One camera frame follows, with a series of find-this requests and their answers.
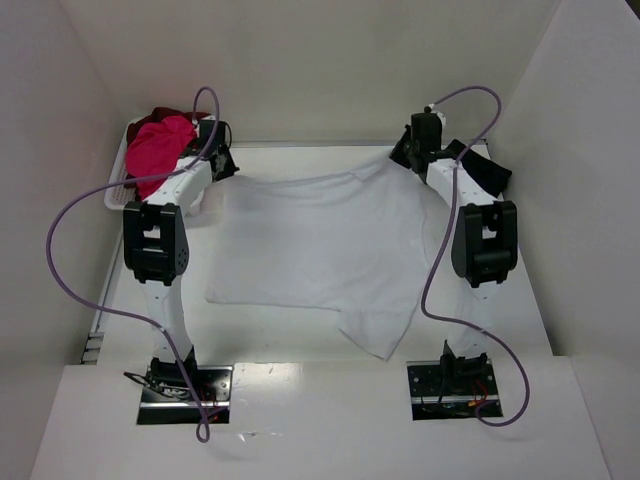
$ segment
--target white wall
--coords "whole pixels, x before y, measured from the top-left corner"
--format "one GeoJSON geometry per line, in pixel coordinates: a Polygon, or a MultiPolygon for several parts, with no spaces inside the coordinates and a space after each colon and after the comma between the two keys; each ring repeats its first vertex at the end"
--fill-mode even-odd
{"type": "MultiPolygon", "coordinates": [[[[0,15],[0,477],[28,478],[65,363],[93,313],[54,284],[44,241],[57,210],[108,178],[122,119],[55,0],[5,0],[0,15]]],[[[117,216],[94,198],[56,242],[62,272],[97,297],[117,216]]]]}
{"type": "Polygon", "coordinates": [[[563,0],[490,146],[614,479],[640,469],[639,139],[640,21],[623,0],[563,0]]]}
{"type": "MultiPolygon", "coordinates": [[[[121,111],[221,95],[242,140],[397,140],[470,82],[508,98],[558,0],[61,0],[121,111]]],[[[491,99],[447,105],[471,138],[491,99]]]]}

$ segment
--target white shirt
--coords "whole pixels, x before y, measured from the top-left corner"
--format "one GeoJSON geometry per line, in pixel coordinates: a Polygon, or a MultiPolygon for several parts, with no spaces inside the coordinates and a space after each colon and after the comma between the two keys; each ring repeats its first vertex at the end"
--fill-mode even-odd
{"type": "Polygon", "coordinates": [[[345,335],[388,359],[429,271],[427,187],[386,155],[343,173],[221,186],[207,300],[336,310],[345,335]]]}

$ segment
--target laundry basket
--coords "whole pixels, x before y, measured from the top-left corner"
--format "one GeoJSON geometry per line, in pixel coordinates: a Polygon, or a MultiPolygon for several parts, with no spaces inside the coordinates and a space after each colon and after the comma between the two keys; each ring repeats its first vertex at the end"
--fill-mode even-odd
{"type": "MultiPolygon", "coordinates": [[[[111,176],[109,177],[109,183],[118,182],[127,178],[127,169],[124,161],[125,154],[127,153],[127,129],[129,128],[129,125],[137,122],[141,118],[142,117],[134,118],[127,124],[126,128],[124,129],[122,141],[120,142],[120,148],[118,149],[118,154],[116,155],[116,161],[113,164],[111,176]]],[[[110,210],[124,210],[124,206],[127,204],[127,202],[135,200],[135,196],[135,188],[124,188],[122,185],[118,185],[117,187],[108,188],[107,190],[105,190],[104,204],[110,210]]]]}

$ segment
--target purple cable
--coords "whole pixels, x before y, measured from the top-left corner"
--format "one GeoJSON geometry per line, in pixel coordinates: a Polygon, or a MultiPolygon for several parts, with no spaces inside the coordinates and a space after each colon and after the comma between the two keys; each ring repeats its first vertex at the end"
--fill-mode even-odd
{"type": "Polygon", "coordinates": [[[171,348],[171,351],[173,352],[174,357],[176,358],[176,363],[178,364],[178,368],[180,369],[180,373],[182,374],[182,378],[184,379],[184,382],[187,384],[187,387],[189,388],[189,392],[191,393],[191,396],[194,400],[194,402],[196,403],[196,406],[198,407],[198,412],[200,413],[200,422],[198,423],[198,426],[196,427],[196,437],[198,437],[198,440],[202,443],[207,443],[209,441],[209,439],[211,438],[211,431],[209,429],[209,421],[207,418],[207,411],[205,410],[204,406],[202,405],[202,402],[200,401],[200,399],[198,398],[198,393],[196,392],[196,389],[193,387],[193,383],[191,383],[191,379],[189,378],[189,374],[187,373],[186,368],[184,367],[184,363],[182,362],[182,360],[180,359],[180,354],[178,353],[178,349],[176,347],[175,342],[173,341],[173,338],[171,338],[171,335],[169,334],[169,332],[167,332],[164,327],[162,325],[160,325],[158,322],[156,322],[155,320],[152,320],[149,317],[145,317],[144,315],[138,315],[137,313],[131,313],[131,312],[126,312],[124,310],[116,310],[114,308],[109,308],[109,307],[103,307],[102,305],[98,305],[97,303],[91,302],[89,300],[86,300],[84,298],[82,298],[81,296],[79,296],[77,293],[75,293],[73,290],[71,290],[71,288],[69,288],[69,286],[64,282],[64,280],[62,279],[62,277],[60,276],[60,274],[58,273],[58,269],[56,268],[55,264],[53,263],[53,256],[51,254],[51,244],[53,241],[53,234],[56,231],[56,228],[58,226],[58,224],[60,223],[60,220],[62,220],[62,217],[64,217],[64,215],[77,203],[81,202],[82,200],[84,200],[87,197],[90,197],[91,195],[93,195],[94,193],[98,193],[98,192],[102,192],[103,190],[107,190],[108,188],[112,188],[112,187],[117,187],[119,185],[129,185],[132,183],[140,183],[140,182],[152,182],[152,181],[157,181],[157,180],[163,180],[169,177],[175,177],[176,175],[180,175],[184,172],[186,172],[187,170],[189,170],[190,168],[192,168],[196,163],[198,163],[200,160],[202,160],[202,157],[204,156],[204,154],[209,150],[209,147],[211,146],[211,144],[213,143],[213,139],[216,135],[216,132],[218,130],[218,123],[220,121],[220,102],[218,101],[218,95],[216,95],[216,92],[211,88],[211,87],[202,87],[200,90],[198,90],[198,93],[196,93],[195,99],[193,100],[193,116],[192,116],[192,121],[195,122],[196,120],[196,109],[198,106],[198,99],[200,98],[200,95],[202,94],[202,92],[207,91],[211,94],[211,96],[213,97],[213,101],[215,103],[215,122],[213,124],[213,130],[211,131],[211,134],[209,135],[209,139],[207,140],[207,143],[205,144],[205,146],[202,148],[202,150],[200,151],[200,153],[198,153],[198,155],[196,156],[196,158],[193,159],[193,161],[191,163],[189,163],[189,165],[187,165],[184,168],[181,168],[179,170],[174,170],[171,172],[167,172],[167,173],[161,173],[158,175],[151,175],[148,177],[140,177],[140,178],[132,178],[129,180],[121,180],[119,182],[113,182],[113,183],[108,183],[107,185],[103,185],[101,187],[96,187],[92,190],[89,190],[88,192],[83,193],[82,195],[74,198],[73,200],[71,200],[67,205],[64,206],[64,208],[62,210],[60,210],[60,213],[58,213],[58,215],[56,216],[56,218],[53,220],[53,223],[51,224],[51,227],[49,227],[49,232],[47,233],[47,243],[46,243],[46,253],[47,253],[47,264],[49,265],[49,270],[51,271],[51,274],[53,275],[53,278],[55,279],[55,281],[58,283],[58,285],[60,285],[60,288],[62,288],[62,290],[64,290],[64,292],[69,295],[71,298],[73,298],[76,302],[89,307],[89,308],[93,308],[94,310],[98,310],[100,312],[104,312],[104,313],[110,313],[112,315],[120,315],[123,317],[129,317],[129,318],[133,318],[136,320],[141,320],[143,322],[148,323],[149,325],[157,328],[158,330],[160,330],[160,332],[164,335],[164,337],[167,339],[167,343],[169,344],[169,347],[171,348]],[[202,426],[204,425],[204,429],[205,429],[205,433],[204,436],[201,435],[200,433],[200,429],[202,428],[202,426]]]}
{"type": "Polygon", "coordinates": [[[427,316],[427,317],[429,317],[429,318],[431,318],[433,320],[438,320],[438,321],[447,322],[447,323],[454,323],[456,325],[463,325],[465,327],[471,328],[471,329],[473,329],[473,330],[475,330],[477,332],[482,333],[483,335],[489,337],[494,342],[498,343],[502,348],[505,349],[505,351],[511,356],[511,358],[513,358],[513,361],[516,363],[516,365],[518,366],[518,369],[520,370],[520,373],[522,375],[522,380],[524,381],[524,402],[522,403],[522,407],[520,407],[520,410],[518,411],[518,413],[516,413],[510,419],[505,420],[504,422],[496,422],[496,423],[494,423],[494,422],[488,422],[484,418],[482,418],[480,416],[480,411],[484,407],[486,407],[487,405],[489,405],[491,403],[495,403],[495,402],[493,402],[493,401],[491,401],[491,402],[483,402],[480,405],[478,405],[476,407],[476,409],[475,409],[476,418],[480,422],[484,423],[485,425],[489,425],[489,426],[492,426],[492,427],[506,427],[508,425],[511,425],[511,424],[515,423],[520,417],[522,417],[522,415],[524,414],[525,410],[529,406],[529,400],[531,398],[531,386],[529,385],[529,377],[527,376],[527,372],[525,371],[524,367],[522,366],[522,363],[520,362],[520,359],[518,359],[518,356],[511,349],[511,347],[509,347],[509,345],[507,345],[502,339],[498,338],[493,333],[488,332],[487,330],[479,327],[478,325],[475,325],[475,324],[473,324],[471,322],[467,322],[466,320],[460,320],[458,318],[443,317],[441,315],[436,315],[436,314],[431,313],[431,312],[429,312],[427,310],[427,295],[429,294],[429,290],[431,289],[431,284],[433,283],[433,279],[436,276],[436,271],[438,270],[438,266],[440,265],[440,262],[442,261],[442,256],[444,255],[444,251],[447,248],[447,243],[449,243],[449,239],[451,238],[451,233],[453,232],[453,223],[455,221],[456,208],[458,206],[458,166],[460,165],[460,160],[462,159],[462,157],[465,156],[465,154],[471,149],[471,147],[473,145],[478,143],[487,134],[487,132],[489,132],[489,130],[491,130],[491,128],[493,128],[493,126],[498,121],[498,118],[500,117],[500,113],[502,112],[502,102],[500,101],[500,97],[498,96],[498,94],[496,92],[494,92],[493,90],[491,90],[490,88],[483,87],[481,85],[471,85],[469,87],[464,87],[464,88],[461,88],[461,89],[456,90],[454,92],[451,92],[449,95],[446,95],[445,97],[442,97],[440,100],[435,102],[435,105],[439,105],[439,104],[449,100],[451,97],[455,97],[456,95],[458,95],[460,93],[468,92],[470,90],[482,90],[484,92],[489,93],[491,96],[493,96],[493,98],[496,100],[496,103],[497,103],[497,111],[496,111],[495,116],[491,120],[491,122],[489,122],[489,125],[487,125],[482,130],[482,132],[480,132],[480,134],[476,138],[474,138],[464,148],[464,150],[462,150],[462,152],[460,152],[460,155],[458,155],[456,157],[456,162],[455,162],[456,165],[455,165],[455,168],[453,170],[453,189],[452,189],[453,192],[452,192],[452,198],[451,198],[451,212],[449,213],[449,223],[447,224],[447,230],[446,230],[446,233],[444,234],[444,239],[442,240],[442,245],[440,245],[440,250],[438,250],[438,254],[436,255],[436,259],[433,262],[433,267],[431,268],[431,271],[429,272],[429,276],[427,277],[427,282],[425,283],[424,290],[422,292],[422,301],[420,303],[420,308],[422,309],[422,313],[425,316],[427,316]]]}

